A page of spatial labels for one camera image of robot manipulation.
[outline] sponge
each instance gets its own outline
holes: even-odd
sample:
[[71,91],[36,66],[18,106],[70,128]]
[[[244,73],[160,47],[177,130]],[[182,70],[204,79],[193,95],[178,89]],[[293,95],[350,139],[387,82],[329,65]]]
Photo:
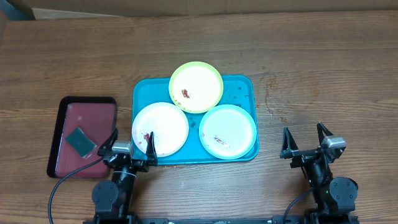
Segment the sponge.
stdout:
[[96,146],[79,127],[73,130],[65,139],[82,158],[85,158]]

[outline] red stain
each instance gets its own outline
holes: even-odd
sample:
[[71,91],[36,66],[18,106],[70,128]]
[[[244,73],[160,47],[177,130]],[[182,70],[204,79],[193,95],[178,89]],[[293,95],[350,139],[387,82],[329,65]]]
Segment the red stain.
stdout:
[[181,90],[181,93],[184,96],[184,98],[191,98],[191,95],[188,94],[187,90]]
[[144,139],[147,141],[147,143],[149,143],[149,134],[148,133],[146,133],[145,135],[144,135]]
[[215,136],[214,140],[216,140],[218,143],[222,144],[223,146],[227,146],[226,142],[224,142],[222,139],[219,137]]

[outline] wood grain surface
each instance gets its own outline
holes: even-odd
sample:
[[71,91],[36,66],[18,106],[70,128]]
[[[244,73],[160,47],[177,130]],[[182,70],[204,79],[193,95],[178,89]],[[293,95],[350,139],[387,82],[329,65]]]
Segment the wood grain surface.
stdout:
[[[280,215],[308,189],[279,159],[282,130],[301,149],[318,145],[316,123],[347,141],[331,165],[357,181],[361,223],[398,220],[398,12],[312,12],[8,22],[0,46],[0,222],[46,223],[57,179],[47,159],[59,101],[113,96],[120,139],[130,139],[134,85],[208,62],[254,85],[261,149],[250,162],[167,166],[139,174],[141,217]],[[92,218],[99,180],[67,180],[55,223]],[[292,213],[313,207],[310,197]]]

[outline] tray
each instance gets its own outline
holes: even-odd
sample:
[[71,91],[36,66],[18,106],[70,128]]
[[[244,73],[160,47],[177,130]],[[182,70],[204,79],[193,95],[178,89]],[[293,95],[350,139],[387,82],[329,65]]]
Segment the tray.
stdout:
[[[254,104],[254,90],[250,79],[243,75],[223,75],[221,77],[224,82],[224,92],[218,105],[229,104],[240,106],[253,117],[253,120],[257,125],[256,107]],[[134,87],[134,93],[132,97],[133,121],[140,110],[152,103],[173,103],[169,95],[169,81],[170,78],[153,78],[141,80],[139,83],[137,83],[137,85]],[[176,153],[170,156],[160,157],[158,163],[159,165],[249,161],[254,159],[259,152],[260,145],[257,134],[254,146],[243,157],[232,160],[224,160],[212,156],[201,145],[199,139],[199,124],[205,114],[184,113],[187,116],[190,125],[187,141]],[[133,145],[133,148],[135,152],[134,158],[136,158],[136,155],[139,156],[142,154],[137,146]]]

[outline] plate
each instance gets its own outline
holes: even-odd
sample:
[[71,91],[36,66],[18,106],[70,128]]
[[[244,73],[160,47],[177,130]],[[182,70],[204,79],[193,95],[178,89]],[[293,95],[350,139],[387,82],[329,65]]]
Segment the plate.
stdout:
[[173,103],[188,113],[204,113],[217,105],[223,95],[220,73],[205,62],[188,62],[170,78]]
[[244,109],[221,105],[204,115],[199,125],[199,138],[211,155],[220,159],[237,159],[253,147],[257,128]]
[[143,153],[147,150],[150,132],[154,132],[155,150],[158,157],[177,152],[188,137],[188,119],[171,103],[153,103],[142,109],[134,119],[131,136]]

